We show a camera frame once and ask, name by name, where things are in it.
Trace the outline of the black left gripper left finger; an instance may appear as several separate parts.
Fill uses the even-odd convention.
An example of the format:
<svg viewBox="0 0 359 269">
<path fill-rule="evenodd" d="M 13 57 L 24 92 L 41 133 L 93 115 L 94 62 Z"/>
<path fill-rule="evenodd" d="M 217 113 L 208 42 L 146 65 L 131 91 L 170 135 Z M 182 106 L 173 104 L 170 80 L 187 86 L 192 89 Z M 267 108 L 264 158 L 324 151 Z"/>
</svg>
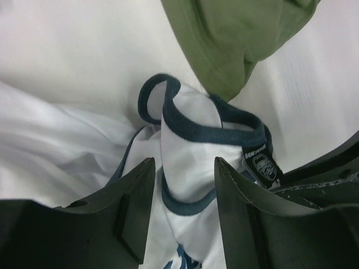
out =
<svg viewBox="0 0 359 269">
<path fill-rule="evenodd" d="M 155 161 L 67 207 L 1 201 L 2 268 L 138 268 L 143 264 Z"/>
</svg>

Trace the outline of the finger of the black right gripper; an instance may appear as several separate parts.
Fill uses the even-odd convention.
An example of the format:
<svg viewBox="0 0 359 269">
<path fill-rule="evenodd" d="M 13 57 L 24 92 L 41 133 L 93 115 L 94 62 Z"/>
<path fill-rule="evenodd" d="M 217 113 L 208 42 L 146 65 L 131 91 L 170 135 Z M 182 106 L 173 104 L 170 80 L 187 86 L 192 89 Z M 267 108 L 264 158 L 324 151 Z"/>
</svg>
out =
<svg viewBox="0 0 359 269">
<path fill-rule="evenodd" d="M 358 204 L 358 137 L 326 155 L 284 174 L 272 193 L 299 205 L 322 209 Z"/>
</svg>

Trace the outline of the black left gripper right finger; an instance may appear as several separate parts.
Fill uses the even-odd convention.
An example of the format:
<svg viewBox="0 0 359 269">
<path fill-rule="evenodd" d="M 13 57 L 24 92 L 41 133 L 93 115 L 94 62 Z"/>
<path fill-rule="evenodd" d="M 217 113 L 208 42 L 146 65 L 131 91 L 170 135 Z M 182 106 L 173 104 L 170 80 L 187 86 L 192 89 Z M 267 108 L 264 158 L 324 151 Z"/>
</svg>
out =
<svg viewBox="0 0 359 269">
<path fill-rule="evenodd" d="M 357 268 L 358 206 L 317 210 L 288 201 L 214 163 L 228 268 Z"/>
</svg>

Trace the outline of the white tank top navy trim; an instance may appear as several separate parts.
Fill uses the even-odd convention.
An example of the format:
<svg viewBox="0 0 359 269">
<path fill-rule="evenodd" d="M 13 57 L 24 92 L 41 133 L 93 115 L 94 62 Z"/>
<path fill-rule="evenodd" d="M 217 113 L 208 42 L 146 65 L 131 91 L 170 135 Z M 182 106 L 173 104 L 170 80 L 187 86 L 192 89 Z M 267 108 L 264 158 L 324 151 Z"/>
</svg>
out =
<svg viewBox="0 0 359 269">
<path fill-rule="evenodd" d="M 143 264 L 225 268 L 214 162 L 261 185 L 278 180 L 271 134 L 255 115 L 158 74 L 139 92 L 145 125 L 50 104 L 1 84 L 1 201 L 67 207 L 147 158 L 155 183 Z"/>
</svg>

